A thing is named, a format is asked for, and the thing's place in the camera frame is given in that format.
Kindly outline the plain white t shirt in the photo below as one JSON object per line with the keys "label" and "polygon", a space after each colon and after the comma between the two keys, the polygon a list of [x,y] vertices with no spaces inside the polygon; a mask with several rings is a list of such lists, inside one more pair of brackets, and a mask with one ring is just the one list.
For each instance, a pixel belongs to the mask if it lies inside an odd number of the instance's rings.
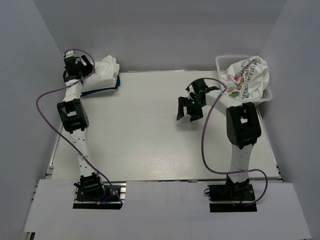
{"label": "plain white t shirt", "polygon": [[83,82],[82,95],[99,91],[113,90],[119,87],[118,75],[120,65],[110,54],[101,61],[95,62],[94,73]]}

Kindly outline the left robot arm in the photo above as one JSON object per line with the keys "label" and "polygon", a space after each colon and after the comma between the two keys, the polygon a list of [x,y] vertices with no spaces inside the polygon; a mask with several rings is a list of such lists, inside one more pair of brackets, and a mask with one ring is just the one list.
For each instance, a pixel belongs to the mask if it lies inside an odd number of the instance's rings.
{"label": "left robot arm", "polygon": [[57,110],[63,128],[70,135],[70,141],[76,148],[79,163],[79,181],[75,183],[78,191],[93,200],[105,196],[106,187],[99,173],[90,165],[91,159],[88,141],[89,119],[81,102],[83,79],[89,76],[94,66],[85,55],[76,56],[73,50],[63,55],[65,70],[63,80],[66,92],[62,102],[57,104]]}

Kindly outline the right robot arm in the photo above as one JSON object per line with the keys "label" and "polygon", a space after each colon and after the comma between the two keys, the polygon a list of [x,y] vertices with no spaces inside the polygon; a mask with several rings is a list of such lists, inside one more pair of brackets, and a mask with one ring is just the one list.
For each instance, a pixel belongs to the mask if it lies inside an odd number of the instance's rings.
{"label": "right robot arm", "polygon": [[226,135],[231,143],[231,163],[226,175],[226,195],[236,200],[249,187],[249,163],[251,152],[261,136],[261,126],[257,109],[252,102],[240,102],[227,95],[227,86],[208,86],[205,78],[191,82],[187,97],[178,98],[177,120],[185,115],[190,121],[203,118],[202,108],[218,110],[226,117]]}

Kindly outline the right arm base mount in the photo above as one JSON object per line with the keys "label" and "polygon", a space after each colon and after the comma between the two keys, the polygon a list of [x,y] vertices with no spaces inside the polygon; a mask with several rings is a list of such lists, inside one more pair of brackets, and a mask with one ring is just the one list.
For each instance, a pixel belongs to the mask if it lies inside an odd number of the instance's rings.
{"label": "right arm base mount", "polygon": [[209,198],[211,213],[253,213],[257,212],[257,205],[250,204],[256,200],[253,186],[235,196],[227,191],[225,184],[208,185],[203,191]]}

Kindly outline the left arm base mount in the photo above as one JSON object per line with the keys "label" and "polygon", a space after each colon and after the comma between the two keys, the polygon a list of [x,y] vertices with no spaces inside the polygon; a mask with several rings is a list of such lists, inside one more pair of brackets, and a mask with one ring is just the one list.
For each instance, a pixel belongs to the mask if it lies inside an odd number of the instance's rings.
{"label": "left arm base mount", "polygon": [[122,204],[119,201],[117,194],[122,202],[125,201],[126,196],[126,183],[116,183],[113,185],[113,190],[108,184],[104,185],[105,194],[101,199],[95,199],[88,195],[84,195],[81,191],[76,189],[73,209],[76,210],[120,210]]}

